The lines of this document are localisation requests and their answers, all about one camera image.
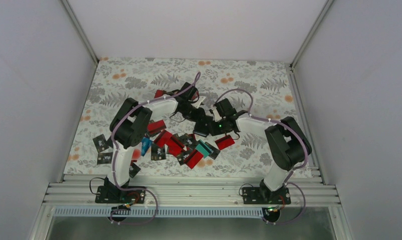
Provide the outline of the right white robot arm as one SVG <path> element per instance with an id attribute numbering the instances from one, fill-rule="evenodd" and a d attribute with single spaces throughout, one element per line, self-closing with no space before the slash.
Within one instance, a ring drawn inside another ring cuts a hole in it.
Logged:
<path id="1" fill-rule="evenodd" d="M 307 165 L 312 147 L 293 117 L 280 121 L 252 115 L 247 110 L 237 111 L 228 99 L 217 101 L 213 120 L 208 123 L 210 134 L 246 132 L 267 139 L 273 164 L 257 188 L 258 197 L 271 204 L 286 194 L 286 183 L 293 172 Z"/>

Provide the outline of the red striped card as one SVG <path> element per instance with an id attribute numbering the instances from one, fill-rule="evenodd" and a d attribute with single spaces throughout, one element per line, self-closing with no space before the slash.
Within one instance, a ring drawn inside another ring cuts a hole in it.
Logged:
<path id="1" fill-rule="evenodd" d="M 215 141 L 215 144 L 217 145 L 217 148 L 219 150 L 223 150 L 233 144 L 235 144 L 235 140 L 232 138 L 230 135 L 225 135 L 224 137 L 221 137 Z"/>

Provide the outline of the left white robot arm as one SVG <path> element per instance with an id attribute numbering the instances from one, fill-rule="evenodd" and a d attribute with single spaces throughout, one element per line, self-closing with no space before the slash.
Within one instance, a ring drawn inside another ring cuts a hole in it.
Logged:
<path id="1" fill-rule="evenodd" d="M 185 83 L 180 90 L 166 92 L 144 102 L 133 98 L 124 101 L 110 125 L 113 147 L 111 172 L 104 180 L 108 200 L 120 203 L 127 198 L 128 191 L 138 190 L 137 187 L 128 188 L 130 168 L 133 153 L 142 142 L 149 121 L 175 112 L 189 113 L 197 110 L 192 100 L 197 92 L 195 84 Z"/>

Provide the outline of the black card holder wallet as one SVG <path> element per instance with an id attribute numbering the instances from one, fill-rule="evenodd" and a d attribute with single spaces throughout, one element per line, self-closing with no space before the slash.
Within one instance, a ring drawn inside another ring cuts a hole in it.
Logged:
<path id="1" fill-rule="evenodd" d="M 211 135 L 211 123 L 213 122 L 213 116 L 206 115 L 202 119 L 196 121 L 193 129 L 193 133 L 202 137 Z"/>

